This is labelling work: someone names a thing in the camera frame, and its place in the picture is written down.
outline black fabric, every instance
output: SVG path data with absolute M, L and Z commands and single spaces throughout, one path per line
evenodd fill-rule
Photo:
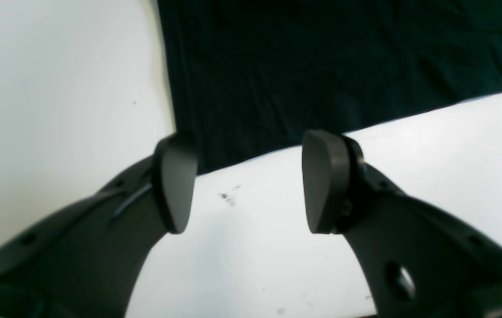
M 158 0 L 200 173 L 502 91 L 502 0 Z

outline dark green cloth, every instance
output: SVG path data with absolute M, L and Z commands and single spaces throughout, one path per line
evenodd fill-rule
M 502 0 L 158 0 L 200 173 L 502 92 Z

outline screw hole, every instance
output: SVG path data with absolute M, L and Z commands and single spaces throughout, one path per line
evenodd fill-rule
M 471 235 L 469 237 L 469 241 L 476 247 L 483 247 L 483 241 L 479 237 L 476 237 L 475 235 Z
M 33 242 L 35 242 L 36 239 L 37 239 L 37 235 L 29 234 L 21 240 L 21 245 L 26 246 L 26 245 L 32 244 Z
M 389 285 L 394 292 L 404 300 L 412 300 L 416 297 L 416 286 L 412 276 L 404 266 L 390 263 L 386 266 L 386 276 Z

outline stain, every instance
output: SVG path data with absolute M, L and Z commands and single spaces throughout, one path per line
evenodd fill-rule
M 237 189 L 241 188 L 241 185 L 236 185 L 231 188 L 231 191 L 226 193 L 219 193 L 219 196 L 225 200 L 227 204 L 234 207 L 235 206 L 235 197 L 237 197 Z

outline white table surface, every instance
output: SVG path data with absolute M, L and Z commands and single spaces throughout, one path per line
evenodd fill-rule
M 174 130 L 158 25 L 150 0 L 0 0 L 0 245 Z M 502 244 L 502 94 L 350 136 L 409 195 Z M 186 232 L 152 249 L 127 316 L 374 312 L 346 241 L 308 231 L 300 151 L 198 177 Z

